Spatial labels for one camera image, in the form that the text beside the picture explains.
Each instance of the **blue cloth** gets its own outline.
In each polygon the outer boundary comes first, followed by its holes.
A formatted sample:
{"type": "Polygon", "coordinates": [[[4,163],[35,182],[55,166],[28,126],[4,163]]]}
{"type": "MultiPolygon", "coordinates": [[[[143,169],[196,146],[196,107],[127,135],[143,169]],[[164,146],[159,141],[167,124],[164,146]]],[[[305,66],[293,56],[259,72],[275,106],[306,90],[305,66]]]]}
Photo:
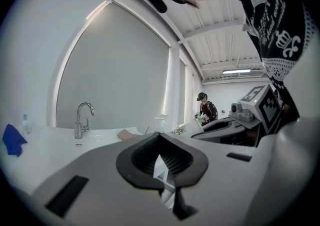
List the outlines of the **blue cloth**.
{"type": "Polygon", "coordinates": [[[10,124],[6,126],[2,140],[6,146],[8,155],[17,155],[17,157],[22,153],[21,145],[27,143],[19,131],[10,124]]]}

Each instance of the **faucet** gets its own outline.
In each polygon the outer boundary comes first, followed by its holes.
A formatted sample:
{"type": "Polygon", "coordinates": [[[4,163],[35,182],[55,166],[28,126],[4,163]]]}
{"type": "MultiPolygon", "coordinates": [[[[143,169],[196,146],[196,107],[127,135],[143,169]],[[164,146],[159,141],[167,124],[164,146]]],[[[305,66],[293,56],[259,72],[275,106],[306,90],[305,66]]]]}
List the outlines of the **faucet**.
{"type": "Polygon", "coordinates": [[[90,108],[92,116],[95,114],[94,107],[89,102],[83,102],[79,105],[78,110],[76,112],[76,123],[75,123],[75,129],[74,129],[76,139],[82,138],[82,132],[89,132],[89,118],[86,119],[86,126],[81,126],[81,122],[80,122],[81,108],[84,105],[87,105],[90,108]]]}

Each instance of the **person in background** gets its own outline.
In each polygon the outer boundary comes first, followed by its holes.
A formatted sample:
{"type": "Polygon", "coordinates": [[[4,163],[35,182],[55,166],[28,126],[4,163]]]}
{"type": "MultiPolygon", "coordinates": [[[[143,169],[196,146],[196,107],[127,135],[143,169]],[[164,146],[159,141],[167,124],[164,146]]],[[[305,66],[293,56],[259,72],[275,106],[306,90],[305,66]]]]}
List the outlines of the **person in background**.
{"type": "Polygon", "coordinates": [[[203,119],[205,122],[202,123],[202,126],[218,119],[218,111],[212,102],[208,101],[207,94],[203,92],[199,93],[197,101],[201,101],[200,105],[200,115],[203,113],[203,119]]]}
{"type": "MultiPolygon", "coordinates": [[[[173,0],[199,8],[196,0],[173,0]]],[[[318,33],[320,7],[315,0],[239,0],[245,12],[243,30],[255,45],[265,71],[287,112],[286,123],[299,117],[284,85],[302,53],[318,33]]]]}

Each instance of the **white countertop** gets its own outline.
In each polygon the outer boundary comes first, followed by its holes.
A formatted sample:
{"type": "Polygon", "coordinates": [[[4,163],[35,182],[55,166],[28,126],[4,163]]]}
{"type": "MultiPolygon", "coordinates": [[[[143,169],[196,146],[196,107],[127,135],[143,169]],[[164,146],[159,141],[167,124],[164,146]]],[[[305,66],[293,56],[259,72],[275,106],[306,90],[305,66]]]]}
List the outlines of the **white countertop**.
{"type": "MultiPolygon", "coordinates": [[[[11,185],[31,195],[46,178],[85,152],[122,141],[117,136],[122,129],[90,130],[76,139],[74,129],[34,126],[20,157],[8,155],[0,141],[0,166],[11,185]]],[[[141,135],[136,127],[125,129],[141,135]]]]}

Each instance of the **fluorescent light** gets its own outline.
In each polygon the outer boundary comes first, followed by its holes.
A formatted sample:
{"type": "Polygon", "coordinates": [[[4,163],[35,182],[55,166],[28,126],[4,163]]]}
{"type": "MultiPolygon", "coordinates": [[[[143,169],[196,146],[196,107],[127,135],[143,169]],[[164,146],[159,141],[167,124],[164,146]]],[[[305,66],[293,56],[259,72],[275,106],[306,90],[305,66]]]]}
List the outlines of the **fluorescent light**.
{"type": "Polygon", "coordinates": [[[240,73],[240,72],[250,72],[250,71],[251,71],[251,69],[227,70],[227,71],[223,71],[223,74],[240,73]]]}
{"type": "Polygon", "coordinates": [[[86,19],[89,19],[102,5],[104,5],[107,1],[105,0],[103,3],[101,3],[97,8],[95,8],[87,17],[86,19]]]}

